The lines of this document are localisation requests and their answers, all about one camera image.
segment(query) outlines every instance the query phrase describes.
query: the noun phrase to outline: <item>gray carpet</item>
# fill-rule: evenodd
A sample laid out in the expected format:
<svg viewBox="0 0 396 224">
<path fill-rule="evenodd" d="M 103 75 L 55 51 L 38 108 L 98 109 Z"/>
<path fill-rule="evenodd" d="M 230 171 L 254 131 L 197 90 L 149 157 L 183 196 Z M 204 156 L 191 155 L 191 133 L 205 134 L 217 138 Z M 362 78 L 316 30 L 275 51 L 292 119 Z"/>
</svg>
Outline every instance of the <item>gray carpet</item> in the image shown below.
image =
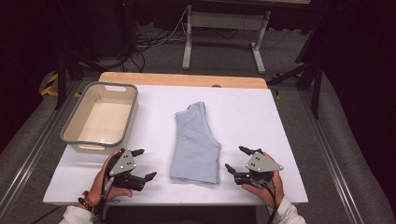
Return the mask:
<svg viewBox="0 0 396 224">
<path fill-rule="evenodd" d="M 233 33 L 230 31 L 220 32 L 228 36 Z M 193 37 L 191 69 L 189 71 L 181 69 L 184 42 L 177 41 L 144 51 L 143 54 L 146 58 L 144 72 L 260 77 L 253 55 L 248 48 L 248 39 L 252 40 L 254 37 L 253 33 L 238 32 L 233 39 L 224 39 L 212 31 L 201 31 Z M 294 63 L 294 60 L 306 39 L 307 36 L 301 35 L 298 31 L 270 30 L 267 32 L 261 49 L 267 70 L 263 77 L 270 80 L 272 75 L 285 73 L 296 67 L 297 64 Z M 141 58 L 134 56 L 134 59 L 137 63 L 142 63 Z M 137 71 L 131 61 L 128 61 L 125 67 L 129 72 Z M 120 71 L 120 68 L 115 68 L 114 71 Z M 84 81 L 80 83 L 79 91 L 82 91 L 88 83 L 94 80 L 96 80 L 95 77 L 84 78 Z M 324 160 L 320 141 L 309 121 L 310 115 L 304 109 L 300 93 L 289 89 L 281 89 L 279 92 L 280 99 L 275 98 L 276 106 L 290 140 L 297 165 L 301 170 L 309 199 L 309 203 L 297 205 L 299 213 L 307 223 L 349 223 L 350 220 L 342 198 L 334 185 L 332 174 Z M 71 100 L 53 128 L 48 145 L 4 223 L 32 223 L 55 208 L 54 205 L 42 203 L 42 200 L 50 183 L 49 176 L 54 172 L 64 152 L 65 143 L 60 139 L 60 131 L 76 102 L 77 98 Z M 7 189 L 24 159 L 29 156 L 55 105 L 56 98 L 46 96 L 40 107 L 26 121 L 0 155 L 2 170 L 0 193 L 2 197 L 6 195 Z M 323 131 L 333 149 L 333 154 L 352 190 L 351 194 L 361 213 L 362 220 L 365 223 L 396 223 L 388 200 L 367 167 L 349 130 L 337 96 L 326 78 L 323 78 L 319 117 Z M 258 206 L 256 211 L 257 223 L 266 223 L 267 215 L 264 207 Z M 39 223 L 58 223 L 62 219 L 63 212 L 64 208 L 61 208 Z"/>
</svg>

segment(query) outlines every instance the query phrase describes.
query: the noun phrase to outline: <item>floor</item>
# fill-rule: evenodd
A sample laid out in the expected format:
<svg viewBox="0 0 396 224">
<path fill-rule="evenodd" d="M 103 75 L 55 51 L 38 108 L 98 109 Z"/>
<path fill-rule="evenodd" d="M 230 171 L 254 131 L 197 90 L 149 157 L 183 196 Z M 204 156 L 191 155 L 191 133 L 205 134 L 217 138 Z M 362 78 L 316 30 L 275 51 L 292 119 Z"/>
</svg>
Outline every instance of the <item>floor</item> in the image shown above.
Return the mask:
<svg viewBox="0 0 396 224">
<path fill-rule="evenodd" d="M 139 29 L 144 32 L 152 27 Z M 269 30 L 261 47 L 267 71 L 260 75 L 248 48 L 249 39 L 254 39 L 255 34 L 196 30 L 191 69 L 188 71 L 181 69 L 185 37 L 182 32 L 178 34 L 178 40 L 142 51 L 145 61 L 142 55 L 134 54 L 134 63 L 143 67 L 146 73 L 263 77 L 271 80 L 273 75 L 298 66 L 294 60 L 308 38 L 299 31 Z M 142 43 L 139 48 L 144 49 L 145 46 Z M 101 64 L 114 61 L 105 59 Z M 134 63 L 129 60 L 112 71 L 138 72 L 139 68 Z M 51 75 L 47 75 L 43 85 Z M 74 95 L 97 79 L 98 74 L 95 73 L 87 73 L 82 80 L 69 79 L 69 97 L 59 110 L 54 110 L 56 97 L 44 96 L 35 113 L 0 154 L 0 195 L 3 197 L 0 223 L 58 223 L 62 219 L 64 207 L 45 204 L 42 200 L 66 146 L 60 139 L 60 131 L 78 101 Z M 292 84 L 296 80 L 288 79 L 272 89 L 308 195 L 309 203 L 296 205 L 299 213 L 307 223 L 396 223 L 388 199 L 353 138 L 331 83 L 324 76 L 319 119 L 314 119 L 309 110 L 311 91 L 295 90 Z M 256 222 L 264 223 L 266 219 L 264 207 L 257 206 Z"/>
</svg>

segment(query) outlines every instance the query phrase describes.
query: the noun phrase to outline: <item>beige plastic tub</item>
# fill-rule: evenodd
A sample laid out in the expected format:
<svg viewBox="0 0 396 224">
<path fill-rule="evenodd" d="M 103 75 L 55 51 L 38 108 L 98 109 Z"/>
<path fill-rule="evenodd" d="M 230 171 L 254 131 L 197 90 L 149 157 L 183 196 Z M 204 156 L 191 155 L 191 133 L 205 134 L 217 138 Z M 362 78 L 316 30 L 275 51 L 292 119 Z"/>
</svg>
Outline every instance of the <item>beige plastic tub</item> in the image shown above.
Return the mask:
<svg viewBox="0 0 396 224">
<path fill-rule="evenodd" d="M 111 154 L 127 148 L 137 106 L 134 85 L 93 82 L 82 93 L 61 138 L 78 152 Z"/>
</svg>

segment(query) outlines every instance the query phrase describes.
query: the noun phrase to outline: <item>human hand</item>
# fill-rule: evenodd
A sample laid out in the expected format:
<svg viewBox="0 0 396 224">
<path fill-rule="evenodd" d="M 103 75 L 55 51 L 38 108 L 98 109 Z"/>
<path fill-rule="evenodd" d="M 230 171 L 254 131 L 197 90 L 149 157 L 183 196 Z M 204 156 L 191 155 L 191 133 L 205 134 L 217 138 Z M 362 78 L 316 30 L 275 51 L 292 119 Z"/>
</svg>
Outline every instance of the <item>human hand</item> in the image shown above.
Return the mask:
<svg viewBox="0 0 396 224">
<path fill-rule="evenodd" d="M 274 161 L 274 159 L 267 153 L 263 152 L 262 154 Z M 276 190 L 276 206 L 279 206 L 280 202 L 282 202 L 283 197 L 285 196 L 285 193 L 283 192 L 283 183 L 282 179 L 280 178 L 279 171 L 274 171 L 274 176 L 272 179 Z M 270 187 L 269 189 L 274 192 L 274 187 Z M 267 189 L 259 189 L 249 184 L 243 184 L 242 188 L 258 196 L 267 206 L 271 208 L 275 207 L 274 199 Z"/>
<path fill-rule="evenodd" d="M 105 170 L 106 170 L 106 166 L 108 164 L 108 162 L 110 161 L 111 157 L 116 155 L 117 153 L 119 153 L 120 151 L 117 149 L 113 152 L 113 154 L 111 154 L 105 161 L 105 163 L 102 166 L 102 169 L 99 171 L 99 173 L 96 175 L 95 179 L 93 180 L 92 183 L 92 187 L 90 189 L 90 191 L 88 192 L 88 199 L 91 201 L 92 205 L 97 205 L 100 202 L 100 195 L 102 192 L 102 181 L 103 181 L 103 177 L 105 174 Z M 107 198 L 109 200 L 117 197 L 117 196 L 128 196 L 128 197 L 132 197 L 132 191 L 130 189 L 121 189 L 121 188 L 117 188 L 117 187 L 113 187 L 111 188 L 111 191 L 108 193 Z"/>
</svg>

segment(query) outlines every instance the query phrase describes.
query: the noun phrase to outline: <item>white table surface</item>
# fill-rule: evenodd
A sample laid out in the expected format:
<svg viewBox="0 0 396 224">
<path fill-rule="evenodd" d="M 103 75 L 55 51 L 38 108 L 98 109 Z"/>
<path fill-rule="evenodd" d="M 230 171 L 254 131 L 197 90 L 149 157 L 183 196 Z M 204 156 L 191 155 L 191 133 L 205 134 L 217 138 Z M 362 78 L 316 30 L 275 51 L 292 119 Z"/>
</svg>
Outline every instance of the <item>white table surface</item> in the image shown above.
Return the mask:
<svg viewBox="0 0 396 224">
<path fill-rule="evenodd" d="M 128 147 L 143 148 L 132 175 L 157 172 L 134 197 L 119 197 L 114 205 L 257 205 L 262 202 L 241 189 L 224 163 L 247 172 L 250 159 L 239 146 L 261 148 L 284 166 L 284 191 L 292 203 L 308 202 L 303 181 L 270 90 L 136 85 L 139 107 Z M 176 145 L 175 113 L 204 102 L 214 137 L 221 143 L 218 185 L 182 184 L 169 177 Z M 107 155 L 77 153 L 67 146 L 55 170 L 44 203 L 73 204 L 102 167 Z"/>
</svg>

